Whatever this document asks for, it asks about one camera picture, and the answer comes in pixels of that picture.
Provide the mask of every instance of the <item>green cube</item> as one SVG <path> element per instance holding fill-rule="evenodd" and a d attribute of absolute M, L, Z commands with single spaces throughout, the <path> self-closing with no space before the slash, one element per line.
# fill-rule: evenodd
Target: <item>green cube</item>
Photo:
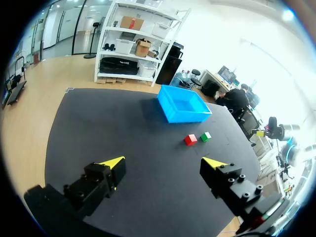
<path fill-rule="evenodd" d="M 211 135 L 209 134 L 209 132 L 205 132 L 202 134 L 201 139 L 203 142 L 207 142 L 209 139 L 211 139 Z"/>

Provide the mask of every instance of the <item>computer monitor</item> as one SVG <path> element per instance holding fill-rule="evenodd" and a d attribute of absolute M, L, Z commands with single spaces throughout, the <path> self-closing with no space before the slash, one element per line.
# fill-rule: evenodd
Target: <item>computer monitor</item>
<path fill-rule="evenodd" d="M 218 72 L 218 75 L 224 78 L 224 80 L 227 81 L 229 85 L 232 84 L 236 79 L 236 75 L 225 66 L 222 66 L 221 70 Z"/>
<path fill-rule="evenodd" d="M 246 93 L 246 96 L 248 97 L 249 104 L 253 109 L 260 103 L 259 96 L 253 93 L 251 88 L 249 88 L 248 92 Z"/>

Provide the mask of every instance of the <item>cardboard box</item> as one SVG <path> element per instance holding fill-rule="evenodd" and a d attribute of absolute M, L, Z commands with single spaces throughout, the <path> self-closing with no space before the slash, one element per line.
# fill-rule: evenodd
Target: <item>cardboard box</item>
<path fill-rule="evenodd" d="M 152 43 L 150 43 L 146 39 L 138 39 L 136 41 L 136 52 L 135 55 L 139 57 L 146 57 L 147 53 L 149 51 L 149 48 L 152 46 Z"/>
<path fill-rule="evenodd" d="M 142 19 L 139 19 L 136 17 L 130 17 L 130 16 L 123 16 L 120 26 L 122 28 L 128 28 L 128 29 L 139 31 L 143 23 L 144 23 L 144 20 Z"/>

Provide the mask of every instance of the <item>person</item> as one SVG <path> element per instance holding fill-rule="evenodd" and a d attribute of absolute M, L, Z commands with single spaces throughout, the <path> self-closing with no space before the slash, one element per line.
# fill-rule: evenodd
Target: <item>person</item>
<path fill-rule="evenodd" d="M 216 104 L 226 106 L 231 113 L 236 113 L 249 104 L 246 96 L 249 87 L 246 84 L 241 84 L 241 89 L 232 89 L 227 93 L 220 94 L 217 91 L 214 95 Z"/>

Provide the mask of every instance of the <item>red cube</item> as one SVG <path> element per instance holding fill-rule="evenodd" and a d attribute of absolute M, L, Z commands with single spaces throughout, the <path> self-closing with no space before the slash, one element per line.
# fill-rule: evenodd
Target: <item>red cube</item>
<path fill-rule="evenodd" d="M 192 146 L 198 141 L 194 134 L 188 135 L 184 140 L 187 146 Z"/>

